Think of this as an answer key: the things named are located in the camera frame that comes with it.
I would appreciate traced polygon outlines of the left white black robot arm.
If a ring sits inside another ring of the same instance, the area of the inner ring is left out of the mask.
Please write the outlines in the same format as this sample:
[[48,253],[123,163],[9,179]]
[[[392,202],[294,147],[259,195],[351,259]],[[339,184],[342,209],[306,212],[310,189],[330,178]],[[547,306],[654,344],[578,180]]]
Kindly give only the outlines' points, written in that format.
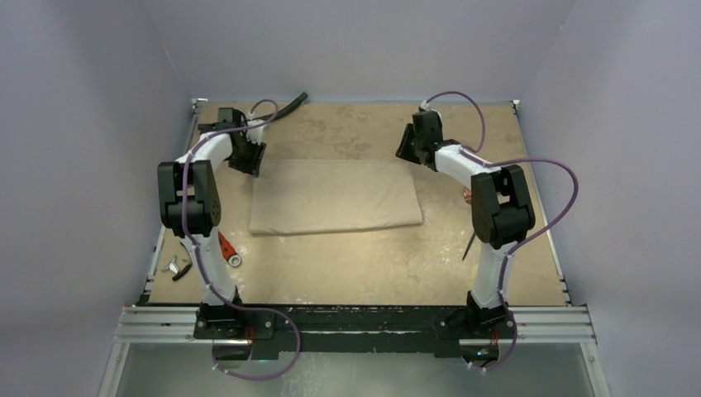
[[213,124],[199,126],[195,145],[177,160],[157,167],[160,218],[180,240],[197,268],[203,287],[196,312],[196,339],[243,339],[252,316],[228,273],[218,226],[222,203],[215,172],[226,164],[244,175],[258,176],[266,144],[249,137],[252,116],[235,108],[219,108]]

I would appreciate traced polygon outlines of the beige cloth napkin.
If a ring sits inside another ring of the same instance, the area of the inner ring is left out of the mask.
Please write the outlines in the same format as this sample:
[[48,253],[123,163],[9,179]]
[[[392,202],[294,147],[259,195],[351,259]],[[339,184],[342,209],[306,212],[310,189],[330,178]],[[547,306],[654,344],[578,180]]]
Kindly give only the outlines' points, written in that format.
[[422,222],[412,170],[399,160],[267,160],[252,186],[253,235],[363,232]]

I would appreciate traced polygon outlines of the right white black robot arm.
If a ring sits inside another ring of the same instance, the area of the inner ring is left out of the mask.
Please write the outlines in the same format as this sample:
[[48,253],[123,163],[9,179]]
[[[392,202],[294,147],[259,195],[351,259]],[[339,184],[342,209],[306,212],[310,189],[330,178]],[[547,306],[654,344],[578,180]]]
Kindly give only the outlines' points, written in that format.
[[395,155],[451,177],[471,192],[473,238],[480,242],[477,274],[463,308],[438,321],[440,331],[488,335],[507,319],[509,261],[536,216],[521,166],[491,164],[443,136],[439,113],[419,110]]

